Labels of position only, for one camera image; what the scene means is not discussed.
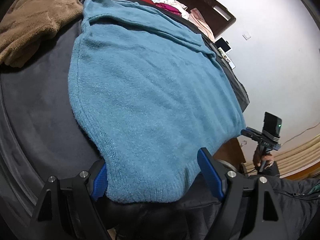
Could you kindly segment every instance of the dark wooden headboard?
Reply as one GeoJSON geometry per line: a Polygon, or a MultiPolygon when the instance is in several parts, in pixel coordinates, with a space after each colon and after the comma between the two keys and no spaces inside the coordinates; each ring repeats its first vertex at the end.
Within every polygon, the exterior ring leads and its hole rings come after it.
{"type": "Polygon", "coordinates": [[[225,29],[236,21],[236,18],[224,7],[221,3],[216,0],[178,0],[188,7],[187,12],[191,9],[197,8],[206,23],[211,28],[213,35],[217,38],[225,29]],[[218,13],[214,7],[221,11],[225,17],[218,13]]]}

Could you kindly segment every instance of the metal screw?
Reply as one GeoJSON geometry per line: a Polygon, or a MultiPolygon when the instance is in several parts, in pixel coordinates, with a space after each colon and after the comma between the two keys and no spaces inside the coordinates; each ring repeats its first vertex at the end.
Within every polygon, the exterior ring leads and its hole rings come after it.
{"type": "Polygon", "coordinates": [[[56,180],[55,176],[50,176],[48,179],[49,182],[54,182],[55,180],[56,180]]]}
{"type": "Polygon", "coordinates": [[[263,176],[260,177],[259,180],[260,180],[262,183],[267,183],[267,181],[268,181],[267,178],[266,178],[266,177],[263,177],[263,176]]]}
{"type": "Polygon", "coordinates": [[[236,176],[236,173],[234,171],[228,171],[228,176],[234,178],[236,176]]]}
{"type": "Polygon", "coordinates": [[[89,173],[87,171],[81,171],[79,175],[81,178],[85,178],[86,176],[88,176],[88,174],[89,173]]]}

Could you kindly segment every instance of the white wall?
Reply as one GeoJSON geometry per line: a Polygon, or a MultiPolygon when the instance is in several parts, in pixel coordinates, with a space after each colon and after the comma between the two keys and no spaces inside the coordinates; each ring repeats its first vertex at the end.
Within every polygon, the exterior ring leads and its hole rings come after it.
{"type": "MultiPolygon", "coordinates": [[[[222,36],[233,50],[234,72],[250,104],[247,126],[261,130],[264,112],[283,120],[281,143],[320,122],[320,31],[300,0],[217,0],[236,17],[222,36]],[[252,36],[245,40],[248,31],[252,36]]],[[[320,133],[320,125],[286,143],[299,145],[320,133]]],[[[242,150],[252,159],[255,143],[242,150]]]]}

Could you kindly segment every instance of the magenta cloth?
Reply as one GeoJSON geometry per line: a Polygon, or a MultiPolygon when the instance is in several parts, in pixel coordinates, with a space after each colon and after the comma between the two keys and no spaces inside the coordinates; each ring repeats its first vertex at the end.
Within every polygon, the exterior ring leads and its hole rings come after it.
{"type": "Polygon", "coordinates": [[[169,5],[169,4],[162,3],[162,2],[159,2],[159,3],[156,2],[156,6],[162,8],[162,9],[165,9],[165,10],[167,10],[169,12],[172,12],[172,13],[174,13],[176,15],[181,16],[181,12],[179,12],[179,10],[177,8],[175,8],[175,7],[173,7],[173,6],[169,5]]]}

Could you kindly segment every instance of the beige curtain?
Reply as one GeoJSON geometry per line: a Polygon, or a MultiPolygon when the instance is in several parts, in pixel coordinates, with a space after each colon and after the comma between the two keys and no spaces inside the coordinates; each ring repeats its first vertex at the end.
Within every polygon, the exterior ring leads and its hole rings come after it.
{"type": "MultiPolygon", "coordinates": [[[[320,134],[310,141],[275,156],[280,175],[300,169],[320,159],[320,134]]],[[[244,164],[248,171],[254,169],[252,161],[244,164]]]]}

